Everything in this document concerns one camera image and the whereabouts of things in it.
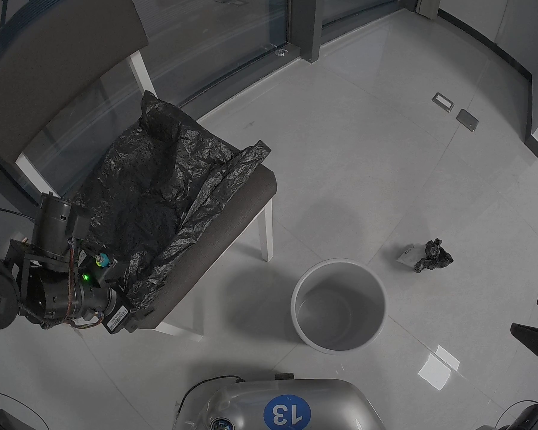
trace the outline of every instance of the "blue sticker with number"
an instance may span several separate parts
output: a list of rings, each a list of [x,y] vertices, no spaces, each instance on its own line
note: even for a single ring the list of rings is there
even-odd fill
[[[263,419],[271,430],[303,430],[311,420],[311,408],[297,395],[280,395],[267,403]]]

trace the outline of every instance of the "gray upholstered chair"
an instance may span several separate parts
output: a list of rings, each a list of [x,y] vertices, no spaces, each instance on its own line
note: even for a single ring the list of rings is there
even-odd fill
[[[156,91],[139,50],[147,37],[131,0],[62,0],[30,23],[0,58],[0,157],[16,164],[41,192],[56,191],[24,155],[29,142],[82,91],[124,59],[140,90]],[[273,172],[259,166],[200,240],[180,258],[154,300],[131,328],[195,340],[201,333],[163,320],[245,228],[259,220],[261,255],[273,256]]]

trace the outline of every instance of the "crumpled trash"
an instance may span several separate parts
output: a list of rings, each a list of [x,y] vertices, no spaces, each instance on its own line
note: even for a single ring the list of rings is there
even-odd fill
[[[91,214],[84,245],[129,261],[119,283],[135,310],[178,278],[176,262],[271,151],[238,151],[149,91],[141,107],[73,199]]]
[[[454,260],[452,256],[444,250],[440,245],[442,240],[436,238],[426,242],[426,258],[421,258],[415,265],[415,272],[420,272],[423,269],[440,269],[446,268]]]

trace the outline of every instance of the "bucket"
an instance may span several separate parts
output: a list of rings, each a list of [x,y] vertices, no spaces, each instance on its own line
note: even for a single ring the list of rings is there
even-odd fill
[[[370,344],[387,319],[387,293],[364,264],[336,258],[316,264],[291,298],[295,330],[312,348],[341,354]]]

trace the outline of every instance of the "crumpled black plastic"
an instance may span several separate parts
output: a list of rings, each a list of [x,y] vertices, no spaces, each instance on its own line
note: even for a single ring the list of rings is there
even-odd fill
[[[84,246],[130,262],[120,286],[135,310],[176,278],[176,261],[271,151],[234,150],[151,92],[141,105],[73,199],[91,213]]]
[[[440,246],[441,243],[442,240],[438,238],[426,242],[426,258],[421,258],[414,265],[415,272],[420,272],[423,269],[446,268],[451,262],[454,262],[452,256]]]

